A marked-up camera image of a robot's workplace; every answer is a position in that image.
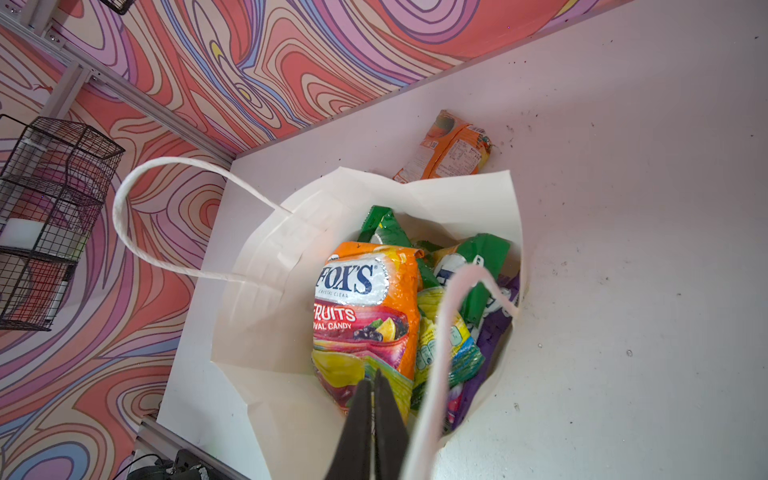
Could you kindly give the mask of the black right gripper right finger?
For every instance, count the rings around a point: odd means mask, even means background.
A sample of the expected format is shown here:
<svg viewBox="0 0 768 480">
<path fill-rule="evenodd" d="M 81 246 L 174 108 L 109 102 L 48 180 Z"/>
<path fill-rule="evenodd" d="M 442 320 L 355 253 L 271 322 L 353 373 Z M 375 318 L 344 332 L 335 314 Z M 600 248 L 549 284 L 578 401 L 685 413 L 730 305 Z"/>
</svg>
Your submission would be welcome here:
<svg viewBox="0 0 768 480">
<path fill-rule="evenodd" d="M 374 477 L 397 480 L 407 451 L 409 436 L 388 379 L 378 371 L 373 389 Z"/>
</svg>

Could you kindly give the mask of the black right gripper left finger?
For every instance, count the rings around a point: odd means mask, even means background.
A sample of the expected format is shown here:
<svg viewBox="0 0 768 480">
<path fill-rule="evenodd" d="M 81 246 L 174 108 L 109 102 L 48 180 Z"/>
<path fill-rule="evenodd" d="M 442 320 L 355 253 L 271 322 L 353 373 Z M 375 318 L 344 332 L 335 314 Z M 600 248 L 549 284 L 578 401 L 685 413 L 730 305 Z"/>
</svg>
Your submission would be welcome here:
<svg viewBox="0 0 768 480">
<path fill-rule="evenodd" d="M 371 476 L 372 383 L 361 380 L 352 398 L 325 480 L 368 480 Z"/>
</svg>

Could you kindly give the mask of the orange fruits candy bag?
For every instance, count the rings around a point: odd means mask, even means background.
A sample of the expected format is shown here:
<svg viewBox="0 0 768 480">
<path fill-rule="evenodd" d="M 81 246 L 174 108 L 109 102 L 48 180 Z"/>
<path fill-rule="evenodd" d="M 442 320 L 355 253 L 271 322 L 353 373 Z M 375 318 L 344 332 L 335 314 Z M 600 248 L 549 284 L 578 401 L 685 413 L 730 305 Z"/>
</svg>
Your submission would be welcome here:
<svg viewBox="0 0 768 480">
<path fill-rule="evenodd" d="M 315 374 L 343 411 L 362 380 L 383 375 L 403 420 L 411 410 L 421 314 L 418 260 L 410 247 L 345 242 L 315 284 Z"/>
</svg>

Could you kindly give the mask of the purple berries candy bag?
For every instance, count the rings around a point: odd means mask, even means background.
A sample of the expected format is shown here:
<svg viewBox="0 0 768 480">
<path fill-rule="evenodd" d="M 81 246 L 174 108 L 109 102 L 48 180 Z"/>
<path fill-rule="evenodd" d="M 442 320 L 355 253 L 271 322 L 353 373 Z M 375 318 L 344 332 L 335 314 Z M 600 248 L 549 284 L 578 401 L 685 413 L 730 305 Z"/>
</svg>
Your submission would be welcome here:
<svg viewBox="0 0 768 480">
<path fill-rule="evenodd" d="M 493 297 L 488 299 L 480 326 L 471 329 L 472 338 L 480 349 L 484 362 L 474 377 L 461 384 L 461 391 L 458 391 L 458 386 L 452 388 L 446 414 L 446 433 L 454 431 L 466 418 L 474 397 L 489 375 L 491 360 L 498 350 L 502 336 L 510 328 L 512 319 L 497 300 Z"/>
</svg>

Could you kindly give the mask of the white floral paper bag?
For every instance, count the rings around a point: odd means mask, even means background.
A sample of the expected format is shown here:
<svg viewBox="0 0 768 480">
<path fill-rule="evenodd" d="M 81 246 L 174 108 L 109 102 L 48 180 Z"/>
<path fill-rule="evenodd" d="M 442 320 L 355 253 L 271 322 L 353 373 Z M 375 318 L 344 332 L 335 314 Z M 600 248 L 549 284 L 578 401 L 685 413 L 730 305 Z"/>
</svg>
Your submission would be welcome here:
<svg viewBox="0 0 768 480">
<path fill-rule="evenodd" d="M 211 358 L 238 391 L 270 475 L 320 479 L 344 423 L 310 367 L 315 281 L 332 251 L 354 239 L 374 205 L 391 207 L 420 233 L 463 240 L 489 233 L 522 244 L 522 222 L 507 171 L 401 184 L 340 167 L 280 203 L 226 173 L 229 189 L 214 242 L 233 265 L 212 332 Z"/>
</svg>

